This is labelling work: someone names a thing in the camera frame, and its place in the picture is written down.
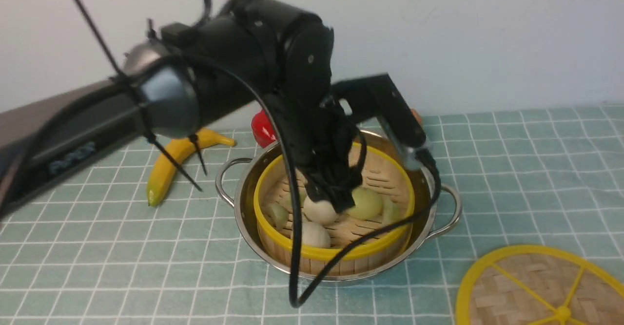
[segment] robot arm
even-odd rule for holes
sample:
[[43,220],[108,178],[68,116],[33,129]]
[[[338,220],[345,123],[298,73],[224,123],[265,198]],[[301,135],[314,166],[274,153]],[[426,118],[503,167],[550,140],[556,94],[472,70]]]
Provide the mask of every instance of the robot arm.
[[[155,134],[185,138],[254,99],[276,130],[291,186],[297,168],[308,181],[310,198],[330,201],[338,213],[353,206],[351,191],[362,183],[366,146],[355,167],[348,153],[359,134],[355,124],[369,118],[379,119],[407,170],[422,163],[437,176],[425,133],[387,74],[332,84],[334,33],[315,14],[276,0],[229,0],[210,18],[205,0],[205,15],[192,26],[172,23],[160,36],[150,26],[147,40],[118,68],[75,1],[117,75],[0,115],[0,219],[136,137],[155,145]],[[31,125],[31,114],[39,114],[40,127]],[[29,131],[9,136],[18,133],[13,125],[20,121]],[[439,177],[437,186],[439,194]],[[292,201],[299,201],[298,190],[291,191]],[[350,249],[417,218],[354,241],[320,272],[318,282]],[[298,307],[318,283],[298,298],[299,210],[293,212],[293,226],[290,301]]]

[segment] toy onion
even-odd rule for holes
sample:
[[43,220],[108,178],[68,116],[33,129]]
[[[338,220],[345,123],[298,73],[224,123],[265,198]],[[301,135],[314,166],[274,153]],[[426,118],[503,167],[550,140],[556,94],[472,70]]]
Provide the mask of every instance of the toy onion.
[[392,199],[388,196],[383,196],[382,200],[384,211],[381,214],[381,224],[389,225],[401,220],[401,210],[396,203],[392,202]]
[[357,187],[351,193],[355,206],[346,212],[356,219],[368,220],[381,213],[384,203],[381,195],[365,187]]
[[[301,205],[303,205],[303,202],[305,201],[306,197],[308,197],[308,193],[306,192],[305,188],[299,188],[299,201],[301,201]],[[284,207],[293,207],[293,201],[292,198],[290,196],[290,192],[284,197],[284,200],[282,201],[282,204]]]
[[332,245],[332,239],[322,225],[307,221],[301,224],[301,244],[310,247],[329,248]]
[[338,218],[338,214],[334,211],[334,206],[325,200],[318,202],[312,201],[310,197],[306,197],[303,201],[303,214],[315,223],[321,225],[331,224]]
[[267,220],[276,230],[281,230],[285,227],[288,221],[288,211],[286,208],[278,205],[277,203],[269,203],[265,208],[267,214]]

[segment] yellow banana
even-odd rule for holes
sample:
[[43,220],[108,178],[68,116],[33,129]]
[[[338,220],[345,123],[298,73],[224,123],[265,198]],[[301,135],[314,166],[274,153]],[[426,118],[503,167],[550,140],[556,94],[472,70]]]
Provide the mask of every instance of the yellow banana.
[[[200,148],[211,147],[217,144],[227,146],[236,145],[234,139],[217,134],[207,128],[201,128],[201,130],[197,132],[197,138]],[[165,146],[165,149],[171,154],[171,157],[180,164],[195,152],[195,146],[189,139],[171,140],[171,142]],[[156,159],[150,178],[147,181],[147,205],[150,207],[160,205],[163,199],[165,199],[165,196],[167,196],[169,186],[175,174],[176,168],[167,160],[167,157],[161,153],[158,159]]]

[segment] grid pattern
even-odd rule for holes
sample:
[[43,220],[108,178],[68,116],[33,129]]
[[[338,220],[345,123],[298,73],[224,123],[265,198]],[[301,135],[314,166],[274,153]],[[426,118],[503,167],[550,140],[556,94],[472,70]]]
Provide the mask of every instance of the grid pattern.
[[[529,243],[570,251],[624,282],[624,105],[426,117],[443,181],[464,216],[445,236],[354,287],[320,287],[288,305],[287,277],[240,238],[214,179],[254,156],[248,130],[234,148],[204,150],[161,207],[145,183],[157,153],[136,141],[43,194],[0,227],[0,325],[448,325],[476,258]],[[363,124],[376,132],[374,122]],[[243,166],[227,172],[234,193]],[[443,195],[435,225],[452,214]]]

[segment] red pepper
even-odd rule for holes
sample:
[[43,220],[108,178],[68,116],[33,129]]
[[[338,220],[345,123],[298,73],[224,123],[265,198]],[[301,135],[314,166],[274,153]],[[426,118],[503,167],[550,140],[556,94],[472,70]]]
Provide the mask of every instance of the red pepper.
[[252,118],[252,132],[256,142],[262,148],[271,145],[275,140],[275,132],[265,110],[261,110]]

